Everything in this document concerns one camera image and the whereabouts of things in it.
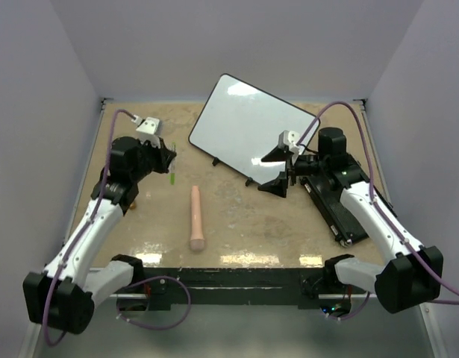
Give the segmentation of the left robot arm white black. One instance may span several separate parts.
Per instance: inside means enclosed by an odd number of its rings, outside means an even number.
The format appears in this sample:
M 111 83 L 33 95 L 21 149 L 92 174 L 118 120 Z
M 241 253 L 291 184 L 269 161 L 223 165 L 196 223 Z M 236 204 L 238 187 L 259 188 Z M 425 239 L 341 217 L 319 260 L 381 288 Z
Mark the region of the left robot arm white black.
M 90 269 L 107 236 L 137 197 L 139 182 L 151 173 L 168 173 L 175 157 L 175 151 L 158 136 L 144 141 L 121 136 L 112 141 L 75 231 L 40 273 L 30 272 L 23 280 L 31 322 L 80 334 L 96 308 L 114 292 L 143 288 L 143 262 L 136 257 L 118 254 L 96 274 Z

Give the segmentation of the white whiteboard black frame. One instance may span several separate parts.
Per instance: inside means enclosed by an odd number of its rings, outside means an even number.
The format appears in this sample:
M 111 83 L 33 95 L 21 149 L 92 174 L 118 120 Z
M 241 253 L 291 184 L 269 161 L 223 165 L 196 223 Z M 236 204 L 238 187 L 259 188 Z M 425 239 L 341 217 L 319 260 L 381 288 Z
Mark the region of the white whiteboard black frame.
M 229 74 L 212 89 L 188 137 L 189 143 L 263 184 L 284 170 L 261 158 L 285 130 L 303 134 L 315 115 Z

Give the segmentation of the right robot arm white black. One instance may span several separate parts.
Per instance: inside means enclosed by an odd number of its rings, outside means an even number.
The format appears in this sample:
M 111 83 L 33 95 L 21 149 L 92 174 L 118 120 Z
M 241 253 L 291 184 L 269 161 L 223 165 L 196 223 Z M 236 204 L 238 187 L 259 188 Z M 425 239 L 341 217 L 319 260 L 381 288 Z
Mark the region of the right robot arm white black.
M 262 162 L 282 161 L 285 169 L 258 189 L 284 198 L 288 187 L 298 179 L 321 178 L 384 259 L 382 266 L 362 262 L 351 254 L 326 260 L 322 274 L 324 287 L 333 293 L 347 286 L 374 293 L 389 313 L 438 298 L 442 253 L 434 246 L 425 247 L 400 224 L 359 162 L 347 152 L 343 131 L 333 127 L 320 130 L 316 154 L 303 154 L 302 147 L 296 143 L 298 139 L 299 134 L 294 131 L 279 135 L 277 145 Z

